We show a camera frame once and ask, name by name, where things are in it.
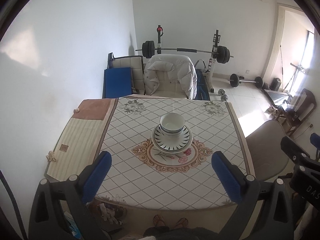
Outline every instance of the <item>person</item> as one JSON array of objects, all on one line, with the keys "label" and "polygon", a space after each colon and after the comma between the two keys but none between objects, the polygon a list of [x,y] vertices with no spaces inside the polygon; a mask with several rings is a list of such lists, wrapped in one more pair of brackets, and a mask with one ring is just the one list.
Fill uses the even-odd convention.
[{"label": "person", "polygon": [[154,227],[148,228],[141,240],[214,240],[218,234],[206,228],[188,228],[188,220],[181,218],[170,230],[161,215],[153,218]]}]

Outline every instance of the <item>barbell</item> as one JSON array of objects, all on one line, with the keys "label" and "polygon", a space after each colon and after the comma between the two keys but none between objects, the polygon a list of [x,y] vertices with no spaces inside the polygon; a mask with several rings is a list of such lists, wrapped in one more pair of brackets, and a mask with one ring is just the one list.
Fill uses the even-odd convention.
[{"label": "barbell", "polygon": [[244,80],[244,77],[238,76],[237,74],[232,74],[230,76],[230,79],[228,80],[230,82],[230,85],[234,88],[236,88],[241,82],[250,82],[250,83],[255,83],[257,88],[262,88],[263,87],[263,80],[261,77],[256,77],[254,81],[250,80]]},{"label": "barbell", "polygon": [[218,46],[217,52],[213,51],[205,51],[205,50],[197,50],[197,49],[183,49],[183,48],[177,48],[177,49],[165,49],[165,48],[155,48],[155,42],[154,41],[146,41],[142,44],[142,49],[136,49],[136,51],[142,51],[142,55],[146,58],[151,58],[154,56],[156,50],[175,50],[175,51],[181,51],[181,52],[203,52],[203,53],[209,53],[209,54],[215,54],[217,55],[216,60],[218,63],[225,64],[229,61],[229,59],[233,56],[230,56],[230,51],[224,47],[224,46]]}]

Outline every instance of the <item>saucer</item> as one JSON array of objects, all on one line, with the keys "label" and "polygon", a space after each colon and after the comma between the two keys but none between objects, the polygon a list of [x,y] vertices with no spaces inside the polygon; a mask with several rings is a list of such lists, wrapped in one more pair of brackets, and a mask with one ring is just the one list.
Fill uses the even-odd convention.
[{"label": "saucer", "polygon": [[160,131],[160,126],[156,126],[151,136],[154,146],[161,152],[176,154],[187,150],[192,143],[192,132],[185,125],[183,132],[177,136],[166,136]]}]

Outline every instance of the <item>silver dumbbell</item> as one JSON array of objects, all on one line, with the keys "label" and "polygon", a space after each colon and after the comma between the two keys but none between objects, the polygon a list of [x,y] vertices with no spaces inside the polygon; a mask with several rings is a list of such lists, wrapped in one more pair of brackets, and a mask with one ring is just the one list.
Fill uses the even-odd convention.
[{"label": "silver dumbbell", "polygon": [[225,93],[226,93],[226,91],[224,89],[219,89],[219,91],[218,91],[219,96],[223,96]]},{"label": "silver dumbbell", "polygon": [[224,94],[221,96],[221,101],[227,102],[228,101],[228,95]]}]

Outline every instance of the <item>table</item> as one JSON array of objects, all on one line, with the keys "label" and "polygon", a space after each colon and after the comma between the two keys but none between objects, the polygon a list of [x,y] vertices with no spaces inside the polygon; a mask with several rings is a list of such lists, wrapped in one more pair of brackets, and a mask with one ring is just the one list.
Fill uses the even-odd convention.
[{"label": "table", "polygon": [[[161,153],[151,141],[152,130],[168,112],[181,114],[193,133],[190,148],[176,155]],[[123,206],[194,210],[232,204],[211,166],[216,151],[254,175],[240,124],[226,102],[119,98],[101,151],[112,155],[112,167],[96,198]]]}]

